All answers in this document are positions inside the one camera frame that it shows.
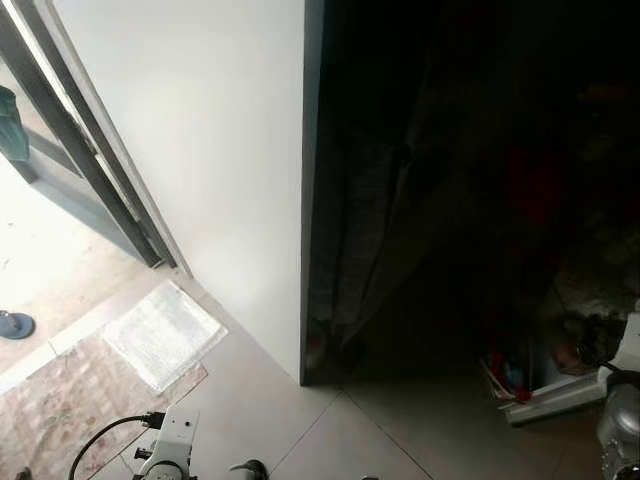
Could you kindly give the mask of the black robot left foot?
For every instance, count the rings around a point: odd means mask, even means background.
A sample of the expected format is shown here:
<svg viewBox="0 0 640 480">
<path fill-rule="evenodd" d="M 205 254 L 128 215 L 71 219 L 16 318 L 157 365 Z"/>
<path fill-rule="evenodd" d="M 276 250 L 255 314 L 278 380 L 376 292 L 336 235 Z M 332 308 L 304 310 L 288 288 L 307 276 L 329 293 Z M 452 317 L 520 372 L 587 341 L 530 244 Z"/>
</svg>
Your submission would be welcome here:
<svg viewBox="0 0 640 480">
<path fill-rule="evenodd" d="M 269 480 L 269 471 L 260 460 L 246 460 L 230 466 L 223 480 Z"/>
</svg>

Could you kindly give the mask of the dark sliding door frame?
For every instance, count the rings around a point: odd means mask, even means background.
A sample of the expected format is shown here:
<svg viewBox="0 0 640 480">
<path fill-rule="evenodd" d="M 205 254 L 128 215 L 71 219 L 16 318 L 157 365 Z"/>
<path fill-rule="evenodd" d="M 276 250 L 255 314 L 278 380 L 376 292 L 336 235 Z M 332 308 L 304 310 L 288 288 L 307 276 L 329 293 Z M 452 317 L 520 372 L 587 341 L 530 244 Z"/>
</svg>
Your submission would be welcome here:
<svg viewBox="0 0 640 480">
<path fill-rule="evenodd" d="M 0 84 L 17 96 L 29 160 L 1 159 L 20 179 L 146 268 L 179 268 L 180 257 L 125 170 L 106 116 L 73 76 L 51 0 L 0 0 Z"/>
</svg>

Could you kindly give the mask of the grey textured cloth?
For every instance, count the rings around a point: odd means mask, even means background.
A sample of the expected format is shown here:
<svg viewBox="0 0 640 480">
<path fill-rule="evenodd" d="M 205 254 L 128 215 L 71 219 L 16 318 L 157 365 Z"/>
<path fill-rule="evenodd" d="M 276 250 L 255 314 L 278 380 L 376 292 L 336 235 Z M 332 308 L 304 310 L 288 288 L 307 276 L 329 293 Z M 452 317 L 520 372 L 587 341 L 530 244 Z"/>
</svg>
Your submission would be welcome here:
<svg viewBox="0 0 640 480">
<path fill-rule="evenodd" d="M 308 323 L 330 342 L 356 329 L 410 151 L 351 125 L 317 145 L 308 251 Z"/>
</svg>

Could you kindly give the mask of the pink patterned floor mat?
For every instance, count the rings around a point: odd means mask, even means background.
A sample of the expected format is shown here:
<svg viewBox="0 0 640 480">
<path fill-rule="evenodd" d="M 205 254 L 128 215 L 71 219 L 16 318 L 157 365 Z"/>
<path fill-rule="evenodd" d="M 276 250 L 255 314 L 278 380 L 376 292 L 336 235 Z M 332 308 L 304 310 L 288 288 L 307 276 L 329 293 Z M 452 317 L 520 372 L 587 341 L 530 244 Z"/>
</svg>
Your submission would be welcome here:
<svg viewBox="0 0 640 480">
<path fill-rule="evenodd" d="M 0 480 L 23 468 L 35 480 L 67 480 L 73 458 L 96 431 L 123 417 L 166 410 L 201 383 L 193 364 L 155 390 L 100 335 L 88 335 L 0 394 Z"/>
</svg>

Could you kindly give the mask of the silver bubble wrap sheet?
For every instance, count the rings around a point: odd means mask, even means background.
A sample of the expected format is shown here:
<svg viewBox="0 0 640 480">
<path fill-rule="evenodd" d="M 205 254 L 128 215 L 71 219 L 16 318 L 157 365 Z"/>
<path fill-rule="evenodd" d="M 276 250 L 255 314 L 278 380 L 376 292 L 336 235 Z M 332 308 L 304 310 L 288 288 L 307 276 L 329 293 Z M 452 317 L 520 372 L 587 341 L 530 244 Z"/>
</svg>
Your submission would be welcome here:
<svg viewBox="0 0 640 480">
<path fill-rule="evenodd" d="M 156 393 L 186 375 L 227 329 L 177 284 L 157 284 L 100 329 L 116 355 Z"/>
</svg>

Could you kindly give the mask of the white fridge shelf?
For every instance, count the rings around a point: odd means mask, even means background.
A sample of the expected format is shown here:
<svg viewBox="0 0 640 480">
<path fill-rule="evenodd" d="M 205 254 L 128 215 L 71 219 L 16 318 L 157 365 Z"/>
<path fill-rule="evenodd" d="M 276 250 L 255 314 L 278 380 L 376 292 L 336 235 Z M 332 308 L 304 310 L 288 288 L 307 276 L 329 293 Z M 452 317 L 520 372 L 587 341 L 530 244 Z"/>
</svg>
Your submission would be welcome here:
<svg viewBox="0 0 640 480">
<path fill-rule="evenodd" d="M 531 422 L 552 419 L 562 413 L 584 410 L 603 402 L 607 396 L 608 367 L 590 375 L 570 376 L 536 389 L 529 401 L 509 401 L 498 407 L 508 425 L 521 428 Z"/>
</svg>

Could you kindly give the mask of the teal hanging cloth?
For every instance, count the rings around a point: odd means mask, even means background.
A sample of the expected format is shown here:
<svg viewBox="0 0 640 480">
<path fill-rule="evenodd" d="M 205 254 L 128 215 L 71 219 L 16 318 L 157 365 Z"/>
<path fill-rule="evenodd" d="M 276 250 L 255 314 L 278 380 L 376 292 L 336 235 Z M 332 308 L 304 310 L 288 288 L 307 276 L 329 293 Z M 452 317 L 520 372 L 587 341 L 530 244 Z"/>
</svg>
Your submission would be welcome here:
<svg viewBox="0 0 640 480">
<path fill-rule="evenodd" d="M 6 159 L 27 163 L 29 138 L 20 119 L 17 96 L 0 84 L 0 154 Z"/>
</svg>

